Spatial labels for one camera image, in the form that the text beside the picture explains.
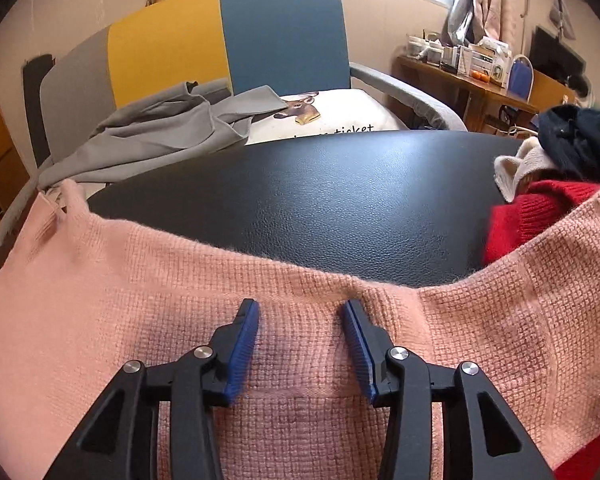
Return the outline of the grey garment on chair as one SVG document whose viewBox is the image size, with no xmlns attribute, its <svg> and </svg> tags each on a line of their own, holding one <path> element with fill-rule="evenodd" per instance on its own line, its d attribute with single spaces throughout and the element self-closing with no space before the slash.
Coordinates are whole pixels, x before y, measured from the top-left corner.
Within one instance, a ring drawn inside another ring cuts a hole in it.
<svg viewBox="0 0 600 480">
<path fill-rule="evenodd" d="M 185 81 L 119 108 L 72 154 L 42 171 L 38 187 L 66 179 L 116 183 L 245 142 L 254 118 L 287 103 L 261 86 L 234 94 L 228 81 Z"/>
</svg>

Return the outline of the blue folding chair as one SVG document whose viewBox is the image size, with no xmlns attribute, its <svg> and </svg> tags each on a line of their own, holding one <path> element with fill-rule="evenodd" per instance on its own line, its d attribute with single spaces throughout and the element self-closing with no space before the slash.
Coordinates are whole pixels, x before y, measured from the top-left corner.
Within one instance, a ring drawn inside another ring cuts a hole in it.
<svg viewBox="0 0 600 480">
<path fill-rule="evenodd" d="M 512 59 L 509 67 L 507 91 L 521 100 L 528 101 L 534 83 L 534 70 L 530 60 L 520 54 Z"/>
</svg>

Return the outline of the black rolled mat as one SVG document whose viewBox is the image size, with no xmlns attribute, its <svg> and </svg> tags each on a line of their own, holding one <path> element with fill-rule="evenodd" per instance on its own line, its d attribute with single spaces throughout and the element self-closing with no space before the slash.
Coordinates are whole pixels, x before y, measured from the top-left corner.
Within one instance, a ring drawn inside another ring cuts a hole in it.
<svg viewBox="0 0 600 480">
<path fill-rule="evenodd" d="M 46 140 L 41 106 L 41 84 L 54 67 L 55 59 L 48 53 L 28 61 L 22 68 L 24 110 L 26 111 L 29 136 L 35 165 L 41 166 L 50 157 Z"/>
</svg>

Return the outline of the dark navy garment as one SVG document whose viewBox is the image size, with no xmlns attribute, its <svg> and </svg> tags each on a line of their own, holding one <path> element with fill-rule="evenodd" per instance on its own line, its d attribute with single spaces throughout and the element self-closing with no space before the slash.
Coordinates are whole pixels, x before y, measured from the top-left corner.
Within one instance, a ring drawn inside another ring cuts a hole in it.
<svg viewBox="0 0 600 480">
<path fill-rule="evenodd" d="M 563 174 L 600 183 L 600 110 L 566 104 L 539 116 L 542 149 Z"/>
</svg>

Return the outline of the black monitor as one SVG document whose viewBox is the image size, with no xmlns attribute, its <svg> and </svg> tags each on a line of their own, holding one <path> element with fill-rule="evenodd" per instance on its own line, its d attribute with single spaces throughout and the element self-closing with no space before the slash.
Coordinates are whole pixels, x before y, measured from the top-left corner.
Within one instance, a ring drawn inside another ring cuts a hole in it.
<svg viewBox="0 0 600 480">
<path fill-rule="evenodd" d="M 561 84 L 571 76 L 582 76 L 586 69 L 577 52 L 540 26 L 532 32 L 528 58 L 535 70 Z"/>
</svg>

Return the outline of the grey yellow blue chair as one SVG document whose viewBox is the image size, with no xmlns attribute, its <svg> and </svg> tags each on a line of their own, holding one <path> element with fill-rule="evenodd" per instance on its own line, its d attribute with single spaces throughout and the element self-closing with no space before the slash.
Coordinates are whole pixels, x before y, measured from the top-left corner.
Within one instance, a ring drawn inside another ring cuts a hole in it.
<svg viewBox="0 0 600 480">
<path fill-rule="evenodd" d="M 42 190 L 42 171 L 72 154 L 119 108 L 185 81 L 225 79 L 234 94 L 268 86 L 282 98 L 351 89 L 359 80 L 431 128 L 464 129 L 454 110 L 429 94 L 350 60 L 341 0 L 166 0 L 54 59 L 40 90 L 50 157 L 6 210 L 0 246 Z"/>
</svg>

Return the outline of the red knit sweater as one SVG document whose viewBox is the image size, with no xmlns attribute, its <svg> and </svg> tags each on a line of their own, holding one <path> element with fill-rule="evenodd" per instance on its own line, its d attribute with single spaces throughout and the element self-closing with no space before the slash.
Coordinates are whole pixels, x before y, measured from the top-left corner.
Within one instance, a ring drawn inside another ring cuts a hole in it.
<svg viewBox="0 0 600 480">
<path fill-rule="evenodd" d="M 596 183 L 542 180 L 533 182 L 510 204 L 494 206 L 483 263 L 494 263 L 528 243 L 599 190 Z"/>
</svg>

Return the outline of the white printed cushion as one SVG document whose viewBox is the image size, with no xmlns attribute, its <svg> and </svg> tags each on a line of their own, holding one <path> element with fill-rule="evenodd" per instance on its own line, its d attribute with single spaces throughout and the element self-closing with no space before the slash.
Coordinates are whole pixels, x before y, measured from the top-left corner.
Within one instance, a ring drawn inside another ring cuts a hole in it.
<svg viewBox="0 0 600 480">
<path fill-rule="evenodd" d="M 284 110 L 253 122 L 247 145 L 323 134 L 405 130 L 406 125 L 360 89 L 282 96 Z"/>
</svg>

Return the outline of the pink knit sweater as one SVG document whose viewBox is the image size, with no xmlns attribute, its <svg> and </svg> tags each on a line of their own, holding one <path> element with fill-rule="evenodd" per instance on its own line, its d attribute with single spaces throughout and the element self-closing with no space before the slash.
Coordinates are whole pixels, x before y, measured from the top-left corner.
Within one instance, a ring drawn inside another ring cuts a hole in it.
<svg viewBox="0 0 600 480">
<path fill-rule="evenodd" d="M 230 479 L 371 479 L 386 419 L 339 322 L 358 298 L 426 361 L 475 361 L 557 467 L 600 435 L 600 191 L 485 269 L 411 289 L 228 252 L 38 196 L 0 270 L 0 464 L 39 479 L 129 360 L 175 360 L 260 306 L 249 374 L 216 419 Z"/>
</svg>

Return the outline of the wooden side desk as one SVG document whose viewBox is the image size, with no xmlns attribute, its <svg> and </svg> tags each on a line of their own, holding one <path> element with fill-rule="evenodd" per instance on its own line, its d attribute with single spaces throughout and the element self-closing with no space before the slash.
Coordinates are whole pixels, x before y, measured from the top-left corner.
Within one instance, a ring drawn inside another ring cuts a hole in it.
<svg viewBox="0 0 600 480">
<path fill-rule="evenodd" d="M 454 75 L 406 55 L 393 60 L 391 75 L 451 107 L 471 132 L 494 133 L 496 126 L 530 128 L 536 114 L 576 102 L 573 90 L 537 70 L 526 100 L 495 84 Z"/>
</svg>

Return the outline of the cream knit garment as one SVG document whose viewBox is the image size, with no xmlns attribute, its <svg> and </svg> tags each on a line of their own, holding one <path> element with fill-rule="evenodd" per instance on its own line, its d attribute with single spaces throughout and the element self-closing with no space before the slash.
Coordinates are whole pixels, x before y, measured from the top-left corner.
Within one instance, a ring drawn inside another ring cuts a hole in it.
<svg viewBox="0 0 600 480">
<path fill-rule="evenodd" d="M 532 182 L 556 171 L 557 166 L 535 136 L 524 140 L 515 155 L 494 159 L 494 182 L 509 204 Z"/>
</svg>

